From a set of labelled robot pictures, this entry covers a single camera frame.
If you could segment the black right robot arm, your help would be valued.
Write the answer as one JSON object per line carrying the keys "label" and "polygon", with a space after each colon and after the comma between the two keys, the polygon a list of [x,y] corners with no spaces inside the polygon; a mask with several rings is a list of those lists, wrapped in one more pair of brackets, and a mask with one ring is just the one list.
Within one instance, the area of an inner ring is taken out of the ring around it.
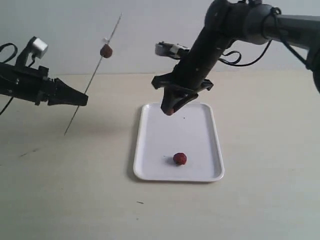
{"label": "black right robot arm", "polygon": [[225,50],[236,41],[254,45],[277,41],[293,52],[307,50],[300,61],[313,74],[316,87],[320,85],[320,18],[307,15],[287,15],[260,0],[240,0],[231,3],[215,0],[209,6],[204,26],[191,48],[159,42],[155,53],[178,60],[172,72],[155,76],[152,85],[164,89],[161,110],[170,116],[199,92],[210,90],[213,83],[207,75],[221,60]]}

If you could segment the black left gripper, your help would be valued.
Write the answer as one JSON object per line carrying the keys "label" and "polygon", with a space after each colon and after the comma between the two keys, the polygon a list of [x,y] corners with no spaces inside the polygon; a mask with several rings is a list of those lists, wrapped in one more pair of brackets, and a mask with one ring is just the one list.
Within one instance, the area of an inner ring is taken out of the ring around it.
{"label": "black left gripper", "polygon": [[26,66],[0,64],[0,94],[49,106],[86,106],[88,96],[68,85],[59,78],[49,78],[49,69],[40,66],[34,69]]}

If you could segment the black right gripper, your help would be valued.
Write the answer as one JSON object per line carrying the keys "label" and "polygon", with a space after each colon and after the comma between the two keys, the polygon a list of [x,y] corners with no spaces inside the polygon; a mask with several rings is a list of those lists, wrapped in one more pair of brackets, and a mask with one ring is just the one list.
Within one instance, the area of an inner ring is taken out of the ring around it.
{"label": "black right gripper", "polygon": [[163,75],[156,75],[152,81],[152,86],[157,90],[163,89],[163,99],[161,103],[161,110],[164,114],[170,109],[176,113],[183,106],[198,98],[198,93],[207,90],[210,91],[214,84],[208,80],[203,79],[197,87],[187,86],[185,83],[178,83],[172,72]]}

